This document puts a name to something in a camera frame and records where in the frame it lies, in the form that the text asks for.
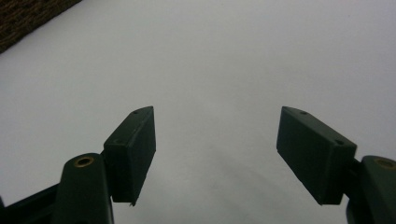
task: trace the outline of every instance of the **white surface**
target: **white surface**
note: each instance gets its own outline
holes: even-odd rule
[[[0,55],[0,195],[59,181],[131,111],[157,153],[116,223],[347,223],[276,152],[280,108],[396,159],[394,1],[84,0]]]

